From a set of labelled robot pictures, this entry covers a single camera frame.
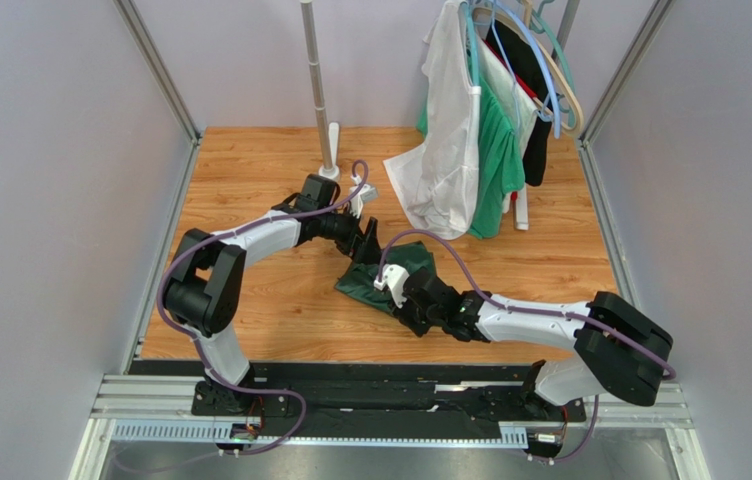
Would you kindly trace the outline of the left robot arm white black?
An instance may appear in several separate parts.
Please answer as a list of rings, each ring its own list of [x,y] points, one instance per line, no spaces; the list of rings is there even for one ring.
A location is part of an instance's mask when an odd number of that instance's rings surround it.
[[[341,198],[337,182],[310,174],[300,192],[251,222],[184,234],[161,280],[156,307],[169,326],[191,339],[211,381],[237,393],[257,392],[243,383],[251,365],[231,325],[246,269],[315,238],[333,241],[360,263],[379,258],[377,221],[360,225],[364,205],[378,192],[359,175],[353,180]]]

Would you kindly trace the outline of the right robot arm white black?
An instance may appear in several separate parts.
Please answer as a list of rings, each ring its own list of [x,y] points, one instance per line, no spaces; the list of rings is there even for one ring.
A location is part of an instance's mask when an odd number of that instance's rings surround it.
[[[612,292],[589,302],[519,301],[487,291],[458,292],[426,268],[414,273],[389,264],[375,288],[390,295],[392,314],[417,336],[438,327],[463,342],[524,342],[571,352],[563,361],[536,362],[525,392],[561,406],[609,393],[652,406],[670,376],[672,336]]]

